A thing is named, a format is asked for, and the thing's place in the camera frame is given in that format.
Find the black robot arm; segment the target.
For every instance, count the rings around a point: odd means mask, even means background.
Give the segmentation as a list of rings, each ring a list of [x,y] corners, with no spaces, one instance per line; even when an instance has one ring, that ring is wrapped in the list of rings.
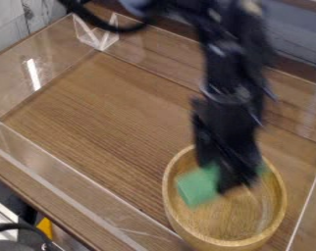
[[[202,96],[191,100],[198,163],[218,168],[218,193],[251,186],[263,163],[255,133],[265,98],[274,95],[265,77],[274,51],[262,0],[117,1],[139,18],[135,25],[112,25],[79,0],[58,0],[87,23],[111,32],[139,31],[166,12],[194,27],[204,57]]]

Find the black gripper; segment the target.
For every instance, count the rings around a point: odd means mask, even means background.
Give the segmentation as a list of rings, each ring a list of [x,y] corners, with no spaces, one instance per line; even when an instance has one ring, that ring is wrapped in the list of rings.
[[[204,168],[216,161],[219,166],[218,192],[250,187],[263,169],[263,159],[255,143],[262,125],[263,91],[238,85],[220,90],[200,85],[202,97],[191,100],[192,134],[196,161]]]

